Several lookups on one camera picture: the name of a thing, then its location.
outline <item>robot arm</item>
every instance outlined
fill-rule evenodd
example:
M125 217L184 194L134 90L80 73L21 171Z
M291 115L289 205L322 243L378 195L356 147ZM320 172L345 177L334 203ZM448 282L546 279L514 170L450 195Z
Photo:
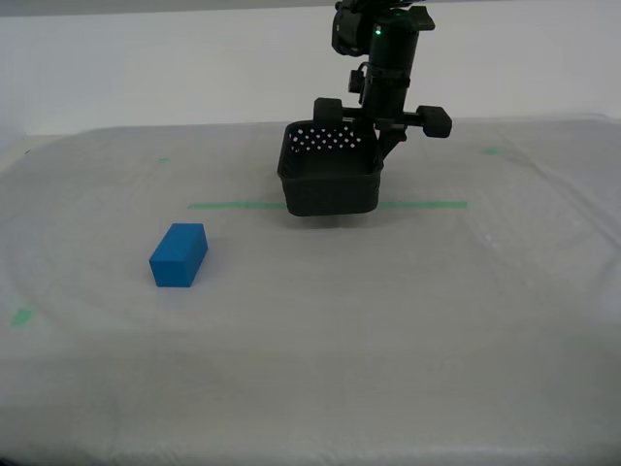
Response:
M385 157L407 139L408 126L422 126L433 138L446 138L452 120L440 107L404 113L418 36L436 28L419 0L343 0L336 5L332 47L342 55L368 55L351 72L349 91L360 94L360 109L344 109L340 100L317 99L314 119L352 119L358 128L379 131Z

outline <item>white tablecloth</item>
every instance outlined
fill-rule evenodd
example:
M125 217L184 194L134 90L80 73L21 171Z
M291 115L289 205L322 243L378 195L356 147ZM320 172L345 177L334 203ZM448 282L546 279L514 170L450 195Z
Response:
M283 128L102 129L0 174L0 455L621 464L619 124L412 129L383 208L302 219ZM157 288L179 221L211 250Z

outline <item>green tape mark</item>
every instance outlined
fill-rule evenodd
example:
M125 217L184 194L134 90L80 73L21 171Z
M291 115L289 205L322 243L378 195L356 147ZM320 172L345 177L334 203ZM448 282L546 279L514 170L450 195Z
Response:
M380 202L380 209L467 209L466 201L427 201L427 202ZM188 209L197 211L221 211L225 209L283 210L284 202L203 202L190 204Z
M201 211L219 211L222 209L286 209L284 202L203 202L190 204L188 209Z
M466 201L380 202L380 209L468 209Z
M28 323L28 321L34 314L35 314L34 311L30 309L24 309L24 308L20 309L19 311L15 313L15 315L11 319L11 326L21 327L22 325L25 325L26 323Z
M502 153L502 150L498 148L488 148L483 151L483 155L499 155L500 153Z

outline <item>blue block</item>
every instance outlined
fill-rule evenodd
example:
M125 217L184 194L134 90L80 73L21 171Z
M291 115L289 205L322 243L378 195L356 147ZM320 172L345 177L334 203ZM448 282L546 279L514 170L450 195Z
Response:
M157 286L190 287L208 248L201 223L174 223L148 261Z

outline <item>black basket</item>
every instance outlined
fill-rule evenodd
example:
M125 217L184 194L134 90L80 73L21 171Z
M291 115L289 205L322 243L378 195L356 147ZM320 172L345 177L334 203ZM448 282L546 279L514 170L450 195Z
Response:
M376 135L356 134L352 123L291 123L278 163L289 212L335 216L375 209L383 168L376 149Z

